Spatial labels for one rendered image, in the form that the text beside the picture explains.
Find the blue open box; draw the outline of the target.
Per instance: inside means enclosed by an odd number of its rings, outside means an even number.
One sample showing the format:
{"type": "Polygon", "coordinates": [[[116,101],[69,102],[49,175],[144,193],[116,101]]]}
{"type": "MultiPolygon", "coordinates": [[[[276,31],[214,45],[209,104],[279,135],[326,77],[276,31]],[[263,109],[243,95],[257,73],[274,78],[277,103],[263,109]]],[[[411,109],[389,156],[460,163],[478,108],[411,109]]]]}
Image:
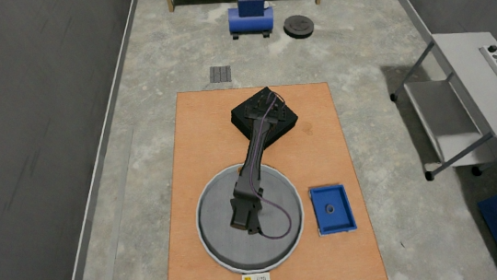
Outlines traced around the blue open box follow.
{"type": "Polygon", "coordinates": [[[321,235],[357,229],[353,211],[343,185],[314,188],[310,191],[310,195],[321,235]],[[325,211],[329,204],[334,207],[331,214],[327,214],[325,211]],[[315,210],[317,211],[315,212],[315,210]]]}

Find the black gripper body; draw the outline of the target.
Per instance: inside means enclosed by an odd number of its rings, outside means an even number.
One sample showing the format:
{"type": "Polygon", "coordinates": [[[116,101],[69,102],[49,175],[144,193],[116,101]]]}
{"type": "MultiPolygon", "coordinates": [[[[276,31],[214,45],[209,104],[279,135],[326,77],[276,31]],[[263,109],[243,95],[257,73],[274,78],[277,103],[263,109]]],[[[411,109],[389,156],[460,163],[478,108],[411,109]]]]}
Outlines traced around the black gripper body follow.
{"type": "MultiPolygon", "coordinates": [[[[234,212],[234,208],[235,208],[235,206],[236,206],[236,202],[237,202],[237,198],[230,199],[230,203],[231,203],[231,206],[232,206],[233,212],[234,212]]],[[[258,202],[258,207],[259,207],[259,210],[262,210],[262,205],[261,205],[261,202],[260,202],[260,201],[258,202]]],[[[259,211],[259,210],[258,210],[258,211],[259,211]]]]}

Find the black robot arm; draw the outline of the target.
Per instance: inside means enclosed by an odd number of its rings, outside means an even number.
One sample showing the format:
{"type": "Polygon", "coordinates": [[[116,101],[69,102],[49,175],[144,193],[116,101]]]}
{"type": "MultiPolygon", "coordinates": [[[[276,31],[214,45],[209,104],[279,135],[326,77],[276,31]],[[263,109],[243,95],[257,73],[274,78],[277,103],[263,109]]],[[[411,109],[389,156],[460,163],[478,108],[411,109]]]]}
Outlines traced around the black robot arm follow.
{"type": "Polygon", "coordinates": [[[262,121],[266,113],[265,111],[269,109],[274,99],[273,98],[268,105],[266,105],[267,98],[268,96],[261,95],[258,100],[258,106],[245,105],[244,109],[244,118],[248,119],[248,126],[251,126],[252,123],[251,137],[246,160],[239,172],[238,180],[236,181],[234,188],[233,196],[237,198],[237,202],[230,227],[247,230],[249,235],[254,235],[261,231],[260,221],[257,216],[259,209],[257,202],[261,201],[261,199],[259,199],[251,190],[249,180],[251,177],[255,192],[262,198],[263,189],[260,187],[260,163],[265,142],[271,129],[274,132],[277,122],[286,121],[286,108],[278,108],[278,102],[276,100],[264,122],[262,121]],[[276,106],[274,107],[274,105],[276,106]]]}

